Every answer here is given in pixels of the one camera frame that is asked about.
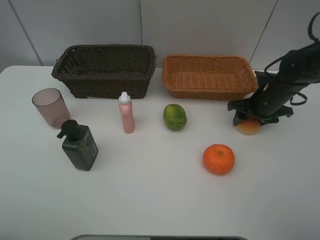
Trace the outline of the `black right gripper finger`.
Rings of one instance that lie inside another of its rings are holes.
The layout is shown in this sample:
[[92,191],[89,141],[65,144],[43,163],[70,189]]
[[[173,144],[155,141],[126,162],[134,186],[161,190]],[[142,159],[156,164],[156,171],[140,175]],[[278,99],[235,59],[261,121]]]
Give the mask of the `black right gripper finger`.
[[236,111],[233,117],[233,126],[237,126],[247,119],[247,115],[243,112]]
[[269,124],[277,124],[279,122],[278,117],[270,118],[270,119],[263,119],[260,121],[261,125],[269,125]]

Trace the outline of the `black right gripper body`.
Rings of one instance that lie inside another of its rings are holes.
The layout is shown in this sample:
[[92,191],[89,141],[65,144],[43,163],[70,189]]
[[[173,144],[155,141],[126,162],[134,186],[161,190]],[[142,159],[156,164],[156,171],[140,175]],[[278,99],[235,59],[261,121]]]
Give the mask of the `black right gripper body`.
[[[285,82],[277,78],[272,73],[268,76],[262,71],[255,71],[258,89],[249,98],[229,101],[227,110],[242,112],[247,117],[253,117],[259,120],[268,120],[271,118],[291,117],[294,112],[291,107],[285,106],[290,102],[293,106],[303,105],[307,102],[307,97],[300,91],[307,86],[306,81]],[[295,95],[302,95],[304,101],[292,102]]]

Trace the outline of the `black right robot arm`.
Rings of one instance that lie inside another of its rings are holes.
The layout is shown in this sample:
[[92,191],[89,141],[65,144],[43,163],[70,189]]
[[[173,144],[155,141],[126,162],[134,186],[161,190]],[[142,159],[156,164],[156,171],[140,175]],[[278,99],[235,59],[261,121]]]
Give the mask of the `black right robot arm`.
[[294,112],[285,106],[300,106],[307,97],[300,91],[320,82],[320,44],[313,43],[291,50],[270,63],[264,71],[255,71],[258,89],[249,98],[230,101],[227,110],[235,110],[233,125],[249,117],[259,120],[261,126],[276,124],[279,118],[291,117]]

